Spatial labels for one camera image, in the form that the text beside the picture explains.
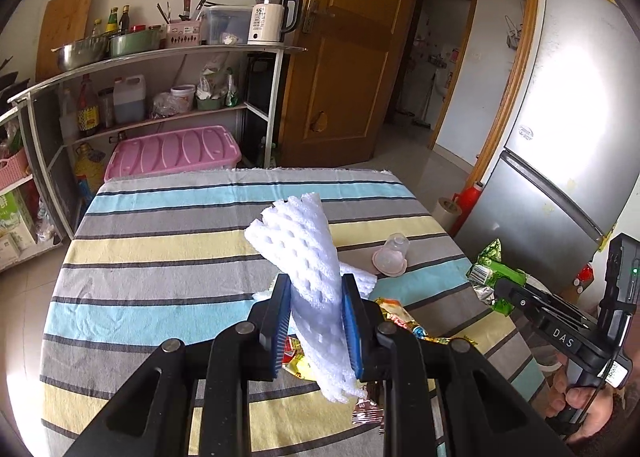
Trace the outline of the person's right hand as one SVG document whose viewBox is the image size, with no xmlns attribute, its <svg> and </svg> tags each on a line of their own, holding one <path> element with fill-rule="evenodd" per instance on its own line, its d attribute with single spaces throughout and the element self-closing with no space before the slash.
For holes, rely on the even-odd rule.
<svg viewBox="0 0 640 457">
<path fill-rule="evenodd" d="M 567 357 L 559 354 L 558 361 L 562 367 L 553 374 L 546 416 L 554 417 L 565 406 L 585 411 L 582 426 L 566 439 L 567 444 L 574 444 L 593 437 L 608 423 L 614 407 L 614 390 L 606 385 L 597 394 L 593 394 L 591 388 L 570 388 L 566 376 Z"/>
</svg>

